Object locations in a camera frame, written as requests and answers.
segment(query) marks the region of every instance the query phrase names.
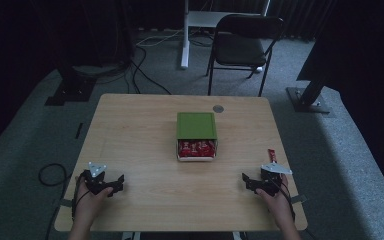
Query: box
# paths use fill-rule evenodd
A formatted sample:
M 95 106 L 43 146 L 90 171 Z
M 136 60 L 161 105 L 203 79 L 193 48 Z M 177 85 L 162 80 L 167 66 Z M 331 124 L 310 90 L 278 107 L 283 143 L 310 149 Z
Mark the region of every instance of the box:
M 217 154 L 217 145 L 214 113 L 177 113 L 176 153 L 179 161 L 212 161 Z

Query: hand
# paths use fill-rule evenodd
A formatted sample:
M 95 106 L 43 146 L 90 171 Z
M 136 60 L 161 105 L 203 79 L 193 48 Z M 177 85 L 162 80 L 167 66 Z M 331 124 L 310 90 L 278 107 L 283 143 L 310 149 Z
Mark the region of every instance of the hand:
M 282 174 L 281 177 L 281 188 L 284 192 L 288 192 L 288 179 L 285 174 Z M 260 195 L 264 202 L 266 202 L 270 213 L 274 217 L 276 225 L 283 232 L 285 239 L 300 239 L 292 218 L 291 208 L 286 197 L 281 192 L 276 193 L 273 197 L 262 189 L 256 189 L 256 192 Z
M 76 212 L 69 239 L 88 239 L 90 227 L 98 216 L 105 198 L 107 198 L 112 191 L 113 188 L 108 187 L 95 195 L 89 192 L 84 177 L 80 178 L 76 199 Z

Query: metal stand base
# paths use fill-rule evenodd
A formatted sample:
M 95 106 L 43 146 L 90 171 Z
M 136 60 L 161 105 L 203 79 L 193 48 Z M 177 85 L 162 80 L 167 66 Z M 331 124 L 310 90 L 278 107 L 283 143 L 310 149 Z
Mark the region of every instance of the metal stand base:
M 286 92 L 288 93 L 289 99 L 291 100 L 296 112 L 323 113 L 324 115 L 332 114 L 332 110 L 326 106 L 322 96 L 318 96 L 316 101 L 309 106 L 301 104 L 301 95 L 304 90 L 305 88 L 286 88 Z
M 95 87 L 96 79 L 83 79 L 82 85 L 76 92 L 67 92 L 64 82 L 61 82 L 53 97 L 46 100 L 45 106 L 63 106 L 65 102 L 87 102 Z

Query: green box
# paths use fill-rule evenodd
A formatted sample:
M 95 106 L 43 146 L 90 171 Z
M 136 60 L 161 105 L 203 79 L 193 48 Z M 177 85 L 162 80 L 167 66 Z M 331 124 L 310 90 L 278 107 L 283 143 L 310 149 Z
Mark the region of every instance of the green box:
M 214 143 L 214 155 L 211 157 L 180 157 L 179 140 L 210 140 Z M 211 161 L 217 153 L 217 130 L 212 112 L 179 112 L 177 113 L 176 153 L 180 161 Z

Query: gray carpet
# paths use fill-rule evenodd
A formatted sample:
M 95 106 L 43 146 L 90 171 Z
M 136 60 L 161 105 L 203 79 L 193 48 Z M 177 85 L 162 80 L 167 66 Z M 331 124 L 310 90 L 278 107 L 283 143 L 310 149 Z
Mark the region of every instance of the gray carpet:
M 210 43 L 206 38 L 194 40 Z M 164 41 L 144 47 L 141 69 L 172 94 L 206 95 L 204 76 L 209 48 L 191 45 L 189 68 L 180 69 L 181 42 Z M 384 178 L 337 92 L 324 88 L 321 96 L 332 114 L 297 113 L 286 87 L 306 87 L 297 75 L 312 43 L 281 40 L 274 48 L 263 96 L 268 98 L 301 194 L 309 231 L 315 239 L 384 239 Z M 143 56 L 136 50 L 135 63 Z M 94 73 L 104 69 L 80 67 Z M 247 72 L 215 71 L 213 95 L 256 96 L 261 75 L 246 80 Z M 44 106 L 61 78 L 57 71 L 44 78 L 0 137 L 0 239 L 45 239 L 49 221 L 58 206 L 63 185 L 46 187 L 38 180 L 40 169 L 60 163 L 70 174 L 81 150 L 99 97 L 104 93 L 134 93 L 132 71 L 101 78 L 89 102 Z M 166 94 L 137 73 L 142 94 Z M 83 128 L 78 134 L 79 124 Z M 57 167 L 43 173 L 57 182 Z M 280 239 L 278 232 L 252 232 L 249 239 Z M 67 233 L 51 228 L 49 239 L 66 239 Z M 314 239 L 308 232 L 303 239 Z M 92 239 L 121 239 L 122 233 L 93 233 Z

